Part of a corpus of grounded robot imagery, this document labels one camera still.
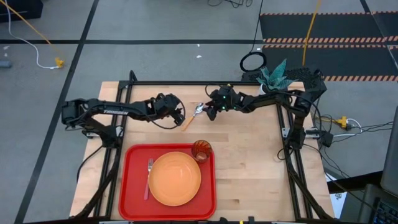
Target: potted plant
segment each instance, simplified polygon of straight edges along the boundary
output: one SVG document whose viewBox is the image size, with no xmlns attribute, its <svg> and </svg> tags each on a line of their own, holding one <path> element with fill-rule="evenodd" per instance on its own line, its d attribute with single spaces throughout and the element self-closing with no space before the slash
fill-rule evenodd
<svg viewBox="0 0 398 224">
<path fill-rule="evenodd" d="M 295 82 L 295 80 L 289 80 L 286 76 L 284 76 L 285 68 L 286 59 L 275 68 L 271 75 L 269 75 L 267 67 L 261 69 L 264 79 L 259 77 L 256 78 L 256 80 L 261 84 L 259 88 L 259 95 L 266 94 L 270 91 L 287 89 L 292 82 Z"/>
</svg>

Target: orange plate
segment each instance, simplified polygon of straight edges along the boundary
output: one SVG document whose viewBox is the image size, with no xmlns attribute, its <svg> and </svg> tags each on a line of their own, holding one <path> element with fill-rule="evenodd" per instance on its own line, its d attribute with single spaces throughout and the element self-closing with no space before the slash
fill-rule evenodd
<svg viewBox="0 0 398 224">
<path fill-rule="evenodd" d="M 189 202 L 197 194 L 200 181 L 198 164 L 182 152 L 169 152 L 160 156 L 149 174 L 151 194 L 168 206 Z"/>
</svg>

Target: yellow cable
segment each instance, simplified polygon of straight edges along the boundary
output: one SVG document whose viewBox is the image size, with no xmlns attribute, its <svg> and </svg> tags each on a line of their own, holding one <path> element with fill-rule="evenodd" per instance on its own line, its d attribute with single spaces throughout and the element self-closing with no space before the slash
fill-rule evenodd
<svg viewBox="0 0 398 224">
<path fill-rule="evenodd" d="M 49 40 L 47 40 L 47 38 L 45 38 L 45 36 L 43 34 L 41 34 L 39 31 L 37 31 L 35 29 L 35 27 L 33 27 L 28 21 L 26 21 L 18 12 L 16 12 L 13 8 L 11 8 L 7 3 L 5 3 L 3 0 L 0 0 L 0 2 L 5 5 L 9 10 L 11 10 L 15 15 L 17 15 L 18 17 L 20 17 L 20 19 L 22 19 L 30 28 L 32 28 L 32 30 L 34 30 L 37 34 L 39 34 L 41 36 L 41 38 L 43 38 L 51 47 L 54 48 L 54 50 L 56 52 L 58 52 L 60 55 L 63 55 L 62 52 L 56 48 L 53 44 L 51 44 L 51 42 Z M 63 60 L 60 60 L 59 58 L 55 58 L 55 63 L 62 68 L 63 67 Z"/>
<path fill-rule="evenodd" d="M 313 22 L 315 21 L 315 16 L 317 16 L 317 13 L 318 13 L 318 10 L 319 10 L 320 6 L 321 6 L 321 0 L 318 0 L 317 7 L 315 8 L 315 12 L 313 13 L 313 16 L 312 16 L 310 28 L 308 29 L 308 32 L 307 32 L 307 37 L 305 38 L 305 45 L 304 45 L 304 52 L 303 52 L 303 66 L 305 65 L 305 53 L 307 51 L 308 39 L 310 38 L 312 25 L 313 25 Z"/>
</svg>

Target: wooden table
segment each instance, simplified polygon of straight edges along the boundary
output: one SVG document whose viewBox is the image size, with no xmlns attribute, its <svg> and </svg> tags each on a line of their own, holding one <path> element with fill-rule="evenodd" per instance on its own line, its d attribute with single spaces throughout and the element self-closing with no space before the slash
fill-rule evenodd
<svg viewBox="0 0 398 224">
<path fill-rule="evenodd" d="M 114 101 L 117 86 L 118 82 L 103 82 L 99 99 Z M 208 91 L 211 92 L 216 87 L 209 86 Z M 290 88 L 303 89 L 303 85 L 293 83 Z M 234 89 L 248 95 L 257 95 L 258 86 L 235 86 Z M 146 100 L 158 93 L 178 96 L 185 104 L 187 118 L 192 115 L 197 103 L 209 101 L 204 86 L 136 85 L 132 88 L 131 102 Z M 103 114 L 95 116 L 103 124 L 110 124 L 111 117 Z M 171 119 L 157 122 L 164 126 L 174 125 Z M 305 127 L 311 126 L 312 120 L 308 116 Z M 235 221 L 247 220 L 248 216 L 254 216 L 257 221 L 294 220 L 285 162 L 276 156 L 282 148 L 282 140 L 275 105 L 258 108 L 251 114 L 237 111 L 218 113 L 214 121 L 202 113 L 196 116 L 185 132 L 181 131 L 181 127 L 164 130 L 152 123 L 127 119 L 111 218 L 122 219 L 118 210 L 119 189 L 124 154 L 129 147 L 135 144 L 188 143 L 199 139 L 210 142 L 216 157 L 217 209 L 210 220 L 219 220 L 220 217 Z M 305 143 L 318 147 L 315 140 L 306 139 Z M 88 140 L 85 157 L 100 145 L 99 138 Z M 104 154 L 103 149 L 83 166 L 70 215 L 80 212 L 98 188 Z M 301 154 L 309 191 L 325 211 L 333 216 L 319 153 L 304 146 Z M 301 216 L 305 217 L 302 194 L 298 188 L 297 192 Z M 108 201 L 108 190 L 103 198 L 102 213 Z"/>
</svg>

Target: green plant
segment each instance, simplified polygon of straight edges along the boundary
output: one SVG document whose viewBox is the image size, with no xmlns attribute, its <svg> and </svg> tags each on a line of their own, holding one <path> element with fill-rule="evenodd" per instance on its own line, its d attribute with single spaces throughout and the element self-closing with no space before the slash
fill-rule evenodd
<svg viewBox="0 0 398 224">
<path fill-rule="evenodd" d="M 256 78 L 256 80 L 260 83 L 265 85 L 269 90 L 283 90 L 286 89 L 292 82 L 296 80 L 288 80 L 287 77 L 284 76 L 286 68 L 286 59 L 278 65 L 275 70 L 269 75 L 268 68 L 262 68 L 262 76 L 264 79 Z"/>
</svg>

